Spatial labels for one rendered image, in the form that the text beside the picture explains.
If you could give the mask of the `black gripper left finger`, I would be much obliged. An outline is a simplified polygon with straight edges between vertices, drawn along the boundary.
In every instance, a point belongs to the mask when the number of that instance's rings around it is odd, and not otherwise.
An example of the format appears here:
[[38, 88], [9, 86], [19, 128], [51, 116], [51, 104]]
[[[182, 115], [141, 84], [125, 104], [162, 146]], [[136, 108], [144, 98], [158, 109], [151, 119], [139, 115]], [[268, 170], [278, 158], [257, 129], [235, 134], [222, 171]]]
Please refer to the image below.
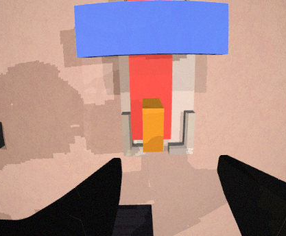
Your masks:
[[123, 167], [115, 157], [82, 183], [23, 220], [0, 220], [0, 236], [112, 236]]

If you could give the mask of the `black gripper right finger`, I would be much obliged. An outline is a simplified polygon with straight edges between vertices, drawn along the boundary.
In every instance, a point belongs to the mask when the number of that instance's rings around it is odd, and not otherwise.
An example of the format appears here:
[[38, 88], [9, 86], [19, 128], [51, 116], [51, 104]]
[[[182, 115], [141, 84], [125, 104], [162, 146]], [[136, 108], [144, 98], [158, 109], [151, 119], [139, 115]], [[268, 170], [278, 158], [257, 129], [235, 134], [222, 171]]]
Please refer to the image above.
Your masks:
[[217, 173], [241, 236], [286, 236], [286, 182], [228, 154]]

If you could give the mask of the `blue wide bar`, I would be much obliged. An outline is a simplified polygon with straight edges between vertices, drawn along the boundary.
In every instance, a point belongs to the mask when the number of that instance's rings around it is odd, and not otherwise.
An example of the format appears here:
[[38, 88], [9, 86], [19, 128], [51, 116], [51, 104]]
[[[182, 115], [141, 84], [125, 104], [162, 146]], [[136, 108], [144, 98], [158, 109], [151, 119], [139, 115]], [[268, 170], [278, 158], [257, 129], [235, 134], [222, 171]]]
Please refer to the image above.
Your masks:
[[228, 3], [186, 0], [74, 6], [77, 58], [228, 55]]

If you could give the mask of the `orange rectangular block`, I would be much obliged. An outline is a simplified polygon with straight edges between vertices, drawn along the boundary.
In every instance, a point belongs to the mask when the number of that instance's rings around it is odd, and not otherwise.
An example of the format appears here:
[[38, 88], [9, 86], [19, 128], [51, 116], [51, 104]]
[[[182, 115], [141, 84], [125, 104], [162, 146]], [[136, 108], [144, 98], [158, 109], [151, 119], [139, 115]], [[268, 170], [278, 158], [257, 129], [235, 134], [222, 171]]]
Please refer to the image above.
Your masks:
[[164, 151], [164, 118], [160, 98], [143, 98], [143, 153]]

